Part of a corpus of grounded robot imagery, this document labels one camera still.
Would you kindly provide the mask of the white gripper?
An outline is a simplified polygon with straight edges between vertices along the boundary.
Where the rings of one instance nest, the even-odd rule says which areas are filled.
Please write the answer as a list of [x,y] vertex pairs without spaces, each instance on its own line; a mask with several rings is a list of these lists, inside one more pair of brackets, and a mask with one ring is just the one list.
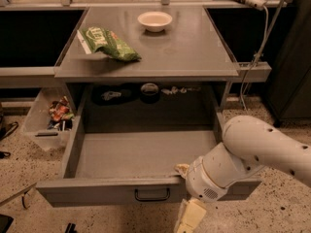
[[203,167],[202,156],[196,158],[191,165],[177,164],[174,169],[186,179],[186,190],[194,197],[182,201],[174,233],[193,233],[206,215],[206,205],[203,202],[218,201],[227,194],[227,188],[217,186],[209,178]]

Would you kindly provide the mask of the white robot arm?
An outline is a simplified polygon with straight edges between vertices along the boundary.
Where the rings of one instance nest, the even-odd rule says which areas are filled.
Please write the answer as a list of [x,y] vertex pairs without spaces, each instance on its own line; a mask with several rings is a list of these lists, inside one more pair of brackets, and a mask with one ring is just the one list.
[[174,233],[193,233],[209,203],[220,200],[234,184],[265,167],[311,186],[308,145],[256,117],[231,118],[224,125],[220,143],[192,163],[175,166],[185,179],[190,199],[182,201]]

